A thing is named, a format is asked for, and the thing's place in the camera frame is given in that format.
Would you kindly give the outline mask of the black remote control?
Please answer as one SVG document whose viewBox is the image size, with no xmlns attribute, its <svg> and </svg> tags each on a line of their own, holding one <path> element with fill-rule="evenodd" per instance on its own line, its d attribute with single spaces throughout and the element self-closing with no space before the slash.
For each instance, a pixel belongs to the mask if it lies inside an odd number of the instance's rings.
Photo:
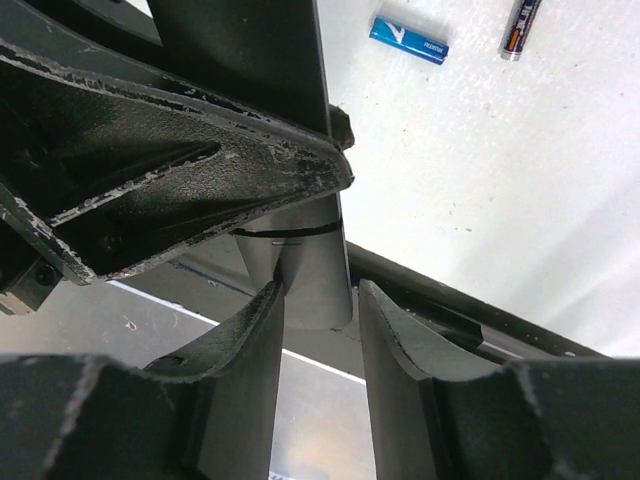
<svg viewBox="0 0 640 480">
<path fill-rule="evenodd" d="M 292 205 L 235 231 L 253 284 L 281 280 L 291 328 L 345 327 L 353 299 L 339 193 L 352 174 L 332 134 L 344 119 L 330 110 L 315 3 L 153 1 L 149 8 L 178 73 L 258 110 L 267 146 L 304 177 Z"/>
</svg>

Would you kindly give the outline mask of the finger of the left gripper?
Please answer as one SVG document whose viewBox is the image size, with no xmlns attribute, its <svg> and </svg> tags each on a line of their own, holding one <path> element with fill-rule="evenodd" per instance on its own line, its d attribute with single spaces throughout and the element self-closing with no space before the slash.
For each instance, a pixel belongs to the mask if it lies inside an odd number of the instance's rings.
<svg viewBox="0 0 640 480">
<path fill-rule="evenodd" d="M 46 80 L 163 80 L 150 17 L 126 2 L 3 1 L 1 72 Z"/>
<path fill-rule="evenodd" d="M 260 113 L 163 80 L 1 72 L 1 215 L 77 284 L 120 279 L 292 205 Z"/>
</svg>

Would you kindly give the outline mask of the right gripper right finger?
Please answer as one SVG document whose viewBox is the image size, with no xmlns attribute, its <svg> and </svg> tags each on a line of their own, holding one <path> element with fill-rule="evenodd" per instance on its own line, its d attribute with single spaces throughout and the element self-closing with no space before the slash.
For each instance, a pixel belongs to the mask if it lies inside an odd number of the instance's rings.
<svg viewBox="0 0 640 480">
<path fill-rule="evenodd" d="M 633 359 L 496 364 L 359 287 L 366 391 L 380 479 L 635 479 Z"/>
</svg>

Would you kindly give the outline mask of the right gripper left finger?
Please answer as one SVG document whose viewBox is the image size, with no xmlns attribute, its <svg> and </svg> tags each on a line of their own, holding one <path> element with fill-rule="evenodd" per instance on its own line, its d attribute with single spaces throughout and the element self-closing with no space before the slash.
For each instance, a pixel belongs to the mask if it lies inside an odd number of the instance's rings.
<svg viewBox="0 0 640 480">
<path fill-rule="evenodd" d="M 5 479 L 265 479 L 284 334 L 272 281 L 144 368 L 101 355 L 1 360 Z"/>
</svg>

